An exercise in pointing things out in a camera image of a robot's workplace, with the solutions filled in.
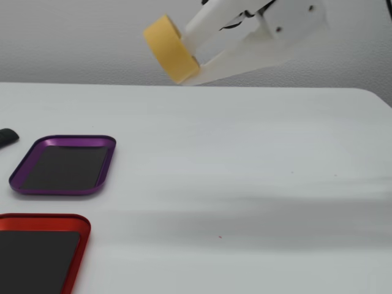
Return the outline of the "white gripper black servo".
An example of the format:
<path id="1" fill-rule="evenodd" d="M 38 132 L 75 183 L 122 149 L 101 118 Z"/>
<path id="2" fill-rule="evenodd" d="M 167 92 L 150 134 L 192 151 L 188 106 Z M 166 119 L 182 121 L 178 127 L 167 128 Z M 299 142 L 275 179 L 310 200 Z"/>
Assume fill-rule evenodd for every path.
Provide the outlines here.
<path id="1" fill-rule="evenodd" d="M 323 1 L 211 0 L 184 28 L 183 44 L 196 50 L 241 12 L 257 12 L 258 29 L 200 66 L 184 86 L 195 86 L 272 67 L 297 57 L 323 39 Z"/>

